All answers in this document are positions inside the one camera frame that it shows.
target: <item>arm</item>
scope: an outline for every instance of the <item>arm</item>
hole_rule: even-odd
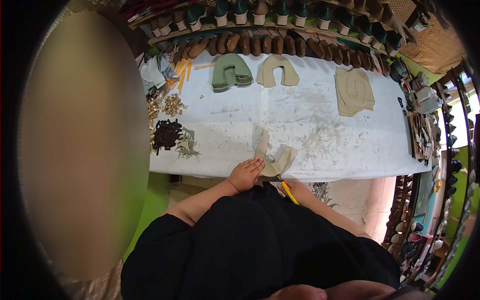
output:
[[[233,196],[248,191],[258,181],[260,172],[265,167],[262,158],[249,159],[236,166],[230,176],[211,189],[188,197],[168,208],[163,214],[174,215],[190,226],[210,209],[213,203],[223,196]]]
[[[291,187],[290,192],[297,199],[301,206],[305,206],[312,210],[317,215],[320,215],[330,221],[335,226],[345,229],[356,237],[364,237],[372,239],[362,227],[357,225],[352,220],[334,211],[328,207],[320,199],[316,198],[311,191],[301,182],[289,181]],[[281,185],[277,185],[278,189],[283,192]]]

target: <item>beige fabric piece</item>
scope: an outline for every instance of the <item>beige fabric piece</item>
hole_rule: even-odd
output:
[[[264,87],[276,86],[275,78],[273,77],[273,69],[276,67],[283,68],[282,85],[296,86],[299,84],[300,77],[290,61],[278,54],[272,54],[264,60],[258,72],[257,83],[262,84]]]
[[[359,111],[373,111],[375,99],[367,73],[360,69],[351,71],[336,68],[336,98],[338,115],[354,117]]]
[[[263,158],[265,162],[265,167],[260,174],[267,177],[275,177],[282,173],[295,158],[297,155],[297,150],[290,146],[286,146],[280,159],[274,162],[274,160],[266,156],[269,138],[270,135],[268,134],[268,130],[265,130],[260,142],[258,143],[257,150],[255,151],[255,157]]]

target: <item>table surface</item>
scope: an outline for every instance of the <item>table surface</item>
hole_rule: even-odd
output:
[[[280,84],[282,69],[274,69],[277,86],[256,83],[260,65],[267,58],[242,56],[254,78],[251,86],[231,87],[214,94],[214,68],[204,51],[192,60],[190,80],[184,82],[183,114],[155,120],[178,119],[195,131],[198,159],[178,158],[176,151],[150,155],[150,171],[197,177],[228,177],[240,162],[252,158],[264,129],[270,131],[267,154],[278,159],[285,145],[298,154],[283,173],[303,182],[369,179],[431,170],[411,156],[410,133],[397,97],[404,97],[390,77],[368,74],[375,98],[374,111],[340,117],[337,110],[333,61],[284,54],[300,77],[298,86]]]

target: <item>person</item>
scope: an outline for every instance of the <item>person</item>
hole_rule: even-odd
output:
[[[122,297],[430,299],[397,290],[393,256],[304,184],[289,182],[299,205],[269,182],[255,185],[263,167],[258,157],[244,161],[154,220],[124,262]]]

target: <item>suede leather piece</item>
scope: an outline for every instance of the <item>suede leather piece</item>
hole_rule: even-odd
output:
[[[297,155],[297,150],[290,146],[286,146],[282,152],[282,155],[280,156],[280,159],[278,161],[274,161],[266,156],[269,138],[270,135],[268,134],[268,130],[265,130],[260,142],[258,143],[254,157],[264,159],[265,167],[260,174],[267,177],[275,177],[282,173],[285,168],[290,165],[291,161]]]
[[[238,54],[225,54],[216,61],[212,79],[214,93],[224,92],[233,84],[248,86],[252,81],[252,72]]]
[[[351,71],[337,67],[335,72],[338,115],[354,117],[359,111],[373,111],[375,99],[367,73],[360,69]]]
[[[296,86],[299,84],[300,77],[290,61],[278,54],[272,54],[264,60],[258,72],[257,83],[262,84],[264,87],[276,86],[275,78],[273,77],[273,69],[276,67],[282,67],[283,69],[282,85]]]

